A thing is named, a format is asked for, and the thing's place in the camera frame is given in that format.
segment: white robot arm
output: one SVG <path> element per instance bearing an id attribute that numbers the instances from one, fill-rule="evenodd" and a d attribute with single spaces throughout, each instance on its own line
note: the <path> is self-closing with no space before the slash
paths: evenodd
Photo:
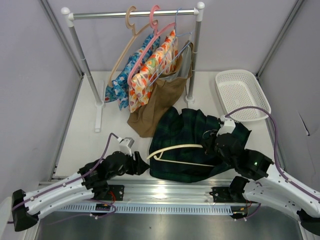
<path id="1" fill-rule="evenodd" d="M 225 116 L 220 119 L 222 127 L 211 136 L 211 152 L 220 155 L 241 175 L 230 184 L 228 198 L 234 202 L 257 202 L 279 210 L 300 221 L 309 232 L 320 236 L 320 192 L 281 169 L 276 155 L 273 162 L 258 151 L 241 147 L 231 135 L 235 122 Z"/>
<path id="2" fill-rule="evenodd" d="M 117 138 L 120 151 L 86 164 L 73 175 L 50 186 L 30 192 L 22 189 L 12 194 L 14 230 L 20 232 L 34 226 L 48 214 L 83 200 L 103 200 L 109 192 L 107 180 L 124 174 L 141 175 L 148 168 L 139 152 L 132 154 L 132 138 Z"/>

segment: blue hanger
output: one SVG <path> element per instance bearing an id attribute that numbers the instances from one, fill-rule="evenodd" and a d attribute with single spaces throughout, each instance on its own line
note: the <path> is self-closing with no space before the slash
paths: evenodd
<path id="1" fill-rule="evenodd" d="M 163 61 L 165 60 L 165 58 L 167 57 L 167 54 L 168 54 L 168 52 L 169 52 L 172 44 L 175 42 L 176 38 L 177 38 L 177 37 L 184 36 L 184 35 L 187 35 L 187 34 L 190 34 L 190 35 L 191 35 L 191 34 L 195 31 L 195 30 L 192 30 L 192 31 L 185 32 L 185 33 L 182 33 L 182 34 L 177 34 L 177 15 L 178 15 L 178 11 L 181 10 L 181 9 L 182 9 L 182 7 L 180 7 L 180 8 L 176 11 L 175 17 L 174 17 L 174 21 L 175 21 L 175 25 L 174 25 L 175 37 L 174 37 L 172 43 L 170 44 L 170 46 L 168 47 L 168 50 L 167 50 L 166 53 L 164 54 L 164 58 L 163 58 L 162 61 L 159 63 L 158 69 L 152 74 L 152 76 L 151 76 L 150 79 L 152 79 L 152 78 L 154 77 L 154 75 L 159 71 L 162 62 L 163 62 Z M 178 54 L 171 60 L 171 62 L 173 62 L 177 57 L 179 57 L 179 55 L 185 50 L 186 47 L 188 47 L 188 46 L 190 45 L 190 43 L 191 43 L 191 42 L 188 42 L 188 43 L 181 49 L 181 51 L 178 52 Z M 154 84 L 154 82 L 155 82 L 155 81 L 159 78 L 159 76 L 167 69 L 167 67 L 170 65 L 171 62 L 169 62 L 169 63 L 166 65 L 166 67 L 158 74 L 158 76 L 155 78 L 155 80 L 153 80 L 153 81 L 149 84 L 149 87 L 150 87 L 152 84 Z"/>

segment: orange floral garment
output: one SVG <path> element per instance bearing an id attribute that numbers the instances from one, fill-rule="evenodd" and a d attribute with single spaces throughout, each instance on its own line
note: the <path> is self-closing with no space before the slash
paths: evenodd
<path id="1" fill-rule="evenodd" d="M 166 36 L 164 43 L 158 47 L 145 62 L 140 72 L 135 74 L 131 79 L 131 86 L 129 86 L 129 109 L 131 113 L 149 102 L 154 84 L 151 86 L 149 85 L 156 79 L 157 73 L 154 73 L 159 68 L 159 64 L 164 57 L 158 73 L 161 73 L 167 65 L 169 66 L 163 73 L 169 74 L 175 70 L 177 58 L 172 61 L 178 54 L 178 40 L 175 37 L 176 32 L 175 30 L 172 30 L 171 33 Z"/>

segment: white plastic basket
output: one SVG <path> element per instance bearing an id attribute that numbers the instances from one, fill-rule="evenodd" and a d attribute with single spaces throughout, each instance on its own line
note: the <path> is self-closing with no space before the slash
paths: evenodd
<path id="1" fill-rule="evenodd" d="M 256 77 L 246 70 L 228 70 L 215 76 L 217 92 L 221 104 L 228 114 L 241 107 L 255 106 L 271 113 L 269 102 Z M 268 117 L 258 109 L 244 109 L 231 116 L 239 122 L 252 122 Z"/>

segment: clothes rack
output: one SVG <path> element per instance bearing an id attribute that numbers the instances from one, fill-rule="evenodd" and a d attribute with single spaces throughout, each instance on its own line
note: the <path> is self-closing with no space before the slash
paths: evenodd
<path id="1" fill-rule="evenodd" d="M 194 34 L 194 44 L 193 44 L 193 57 L 192 57 L 192 77 L 189 80 L 189 89 L 185 100 L 188 103 L 193 103 L 195 101 L 195 97 L 193 96 L 194 92 L 194 81 L 195 81 L 195 69 L 197 63 L 197 53 L 198 53 L 198 45 L 199 45 L 199 37 L 201 30 L 201 22 L 203 19 L 205 4 L 203 2 L 198 2 L 194 9 L 187 10 L 159 10 L 154 12 L 154 16 L 173 16 L 173 15 L 195 15 L 195 34 Z M 95 118 L 95 127 L 94 131 L 96 133 L 101 132 L 102 125 L 102 111 L 105 105 L 103 96 L 105 93 L 105 85 L 103 81 L 100 81 L 98 84 L 98 88 L 95 85 L 94 79 L 92 77 L 89 65 L 87 63 L 84 51 L 82 49 L 80 40 L 78 38 L 74 21 L 75 20 L 85 20 L 85 19 L 106 19 L 106 18 L 124 18 L 126 16 L 125 12 L 101 12 L 101 13 L 73 13 L 67 7 L 63 7 L 61 9 L 61 13 L 64 15 L 67 26 L 69 27 L 72 39 L 74 41 L 74 45 L 78 54 L 80 56 L 80 60 L 83 65 L 84 72 L 88 78 L 91 90 L 93 92 L 95 98 L 96 105 L 96 118 Z M 130 17 L 149 17 L 150 11 L 133 11 L 130 13 Z"/>

